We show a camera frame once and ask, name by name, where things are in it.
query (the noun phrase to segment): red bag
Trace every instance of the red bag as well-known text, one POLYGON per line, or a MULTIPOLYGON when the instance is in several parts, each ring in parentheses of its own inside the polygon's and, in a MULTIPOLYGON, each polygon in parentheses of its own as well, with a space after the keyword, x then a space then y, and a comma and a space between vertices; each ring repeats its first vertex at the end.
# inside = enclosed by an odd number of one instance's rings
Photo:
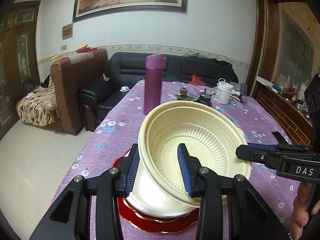
POLYGON ((192 81, 190 81, 189 84, 194 86, 205 86, 202 77, 197 77, 197 75, 192 75, 192 81))

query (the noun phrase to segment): red plate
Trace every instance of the red plate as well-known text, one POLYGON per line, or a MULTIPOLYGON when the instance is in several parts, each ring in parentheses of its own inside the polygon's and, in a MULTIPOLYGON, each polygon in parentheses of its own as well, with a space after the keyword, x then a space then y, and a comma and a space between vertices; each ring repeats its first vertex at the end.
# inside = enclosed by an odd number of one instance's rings
MULTIPOLYGON (((114 163, 114 167, 117 166, 119 160, 123 158, 120 157, 114 163)), ((134 227, 147 232, 162 232, 162 233, 178 233, 193 223, 198 221, 199 209, 193 210, 188 215, 183 217, 178 217, 175 219, 158 219, 150 217, 146 214, 143 214, 140 211, 135 210, 131 207, 123 198, 118 198, 119 214, 129 221, 134 227)))

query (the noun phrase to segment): floral tablecloth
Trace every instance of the floral tablecloth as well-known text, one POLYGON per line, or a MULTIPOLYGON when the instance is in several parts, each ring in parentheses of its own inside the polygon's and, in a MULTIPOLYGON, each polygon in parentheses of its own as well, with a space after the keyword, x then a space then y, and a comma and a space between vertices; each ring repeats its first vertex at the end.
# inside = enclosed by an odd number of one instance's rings
MULTIPOLYGON (((181 86, 186 86, 188 92, 197 95, 201 90, 213 92, 214 89, 193 86, 180 82, 163 82, 161 103, 176 100, 176 94, 181 86)), ((123 156, 138 142, 140 126, 145 118, 143 114, 144 81, 139 81, 131 91, 113 108, 103 122, 88 140, 72 167, 59 186, 53 201, 63 191, 66 185, 76 175, 86 178, 99 176, 112 167, 114 161, 123 156)), ((280 125, 250 97, 243 97, 243 102, 234 105, 220 105, 212 101, 212 107, 228 117, 245 134, 247 142, 262 144, 277 144, 271 134, 279 131, 289 142, 280 125)), ((249 181, 268 203, 285 228, 289 227, 293 200, 297 194, 298 182, 275 175, 275 171, 258 163, 252 164, 249 181)), ((95 199, 91 209, 91 240, 95 239, 95 199)), ((228 239, 228 212, 223 207, 224 239, 228 239)), ((124 239, 195 239, 197 224, 191 225, 183 232, 175 234, 148 233, 132 226, 121 219, 124 239)))

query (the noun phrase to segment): wooden shelf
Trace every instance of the wooden shelf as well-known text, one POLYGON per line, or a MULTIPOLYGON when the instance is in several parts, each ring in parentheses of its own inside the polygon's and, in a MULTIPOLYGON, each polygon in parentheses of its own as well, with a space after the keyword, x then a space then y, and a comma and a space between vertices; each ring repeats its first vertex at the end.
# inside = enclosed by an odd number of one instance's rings
POLYGON ((281 125, 293 144, 313 143, 311 123, 281 95, 257 82, 253 98, 281 125))

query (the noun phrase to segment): tiled floor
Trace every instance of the tiled floor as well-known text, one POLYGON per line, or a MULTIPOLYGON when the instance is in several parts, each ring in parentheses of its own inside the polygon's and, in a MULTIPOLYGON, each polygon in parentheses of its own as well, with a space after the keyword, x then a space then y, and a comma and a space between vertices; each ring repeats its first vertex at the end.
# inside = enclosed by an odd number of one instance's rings
POLYGON ((20 120, 0 141, 0 209, 22 240, 47 211, 71 164, 92 132, 73 136, 20 120))

